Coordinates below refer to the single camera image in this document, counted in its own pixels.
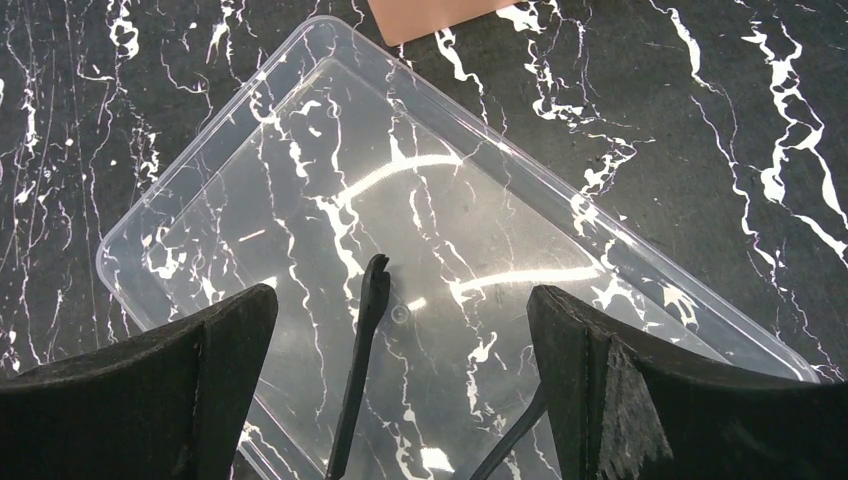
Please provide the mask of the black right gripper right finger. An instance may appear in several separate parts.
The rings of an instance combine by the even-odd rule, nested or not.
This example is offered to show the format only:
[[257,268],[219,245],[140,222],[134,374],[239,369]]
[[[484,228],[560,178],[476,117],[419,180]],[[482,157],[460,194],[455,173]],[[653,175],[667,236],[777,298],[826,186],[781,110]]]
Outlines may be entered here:
[[718,362],[549,285],[527,317],[565,479],[843,479],[847,387]]

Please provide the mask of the clear plastic tray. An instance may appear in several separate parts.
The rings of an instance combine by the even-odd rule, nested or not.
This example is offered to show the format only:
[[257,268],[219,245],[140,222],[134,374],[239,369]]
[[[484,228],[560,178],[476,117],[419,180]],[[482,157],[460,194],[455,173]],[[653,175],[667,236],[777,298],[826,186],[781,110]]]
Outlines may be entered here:
[[240,449],[320,479],[363,273],[389,259],[350,479],[465,479],[539,383],[526,304],[552,285],[737,367],[796,352],[342,20],[313,17],[105,236],[102,282],[143,329],[257,283],[278,319]]

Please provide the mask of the peach desk file organizer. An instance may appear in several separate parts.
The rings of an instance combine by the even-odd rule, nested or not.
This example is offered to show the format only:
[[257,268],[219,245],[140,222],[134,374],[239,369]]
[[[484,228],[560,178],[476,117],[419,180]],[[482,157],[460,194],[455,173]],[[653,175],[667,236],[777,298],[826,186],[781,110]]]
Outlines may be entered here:
[[368,0],[384,43],[398,46],[512,6],[517,0]]

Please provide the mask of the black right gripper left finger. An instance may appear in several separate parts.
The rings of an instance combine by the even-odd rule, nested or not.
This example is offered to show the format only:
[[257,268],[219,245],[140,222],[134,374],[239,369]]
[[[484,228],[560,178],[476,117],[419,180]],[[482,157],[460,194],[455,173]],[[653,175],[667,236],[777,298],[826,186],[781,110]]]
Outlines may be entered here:
[[274,332],[258,284],[1,384],[5,479],[225,479]]

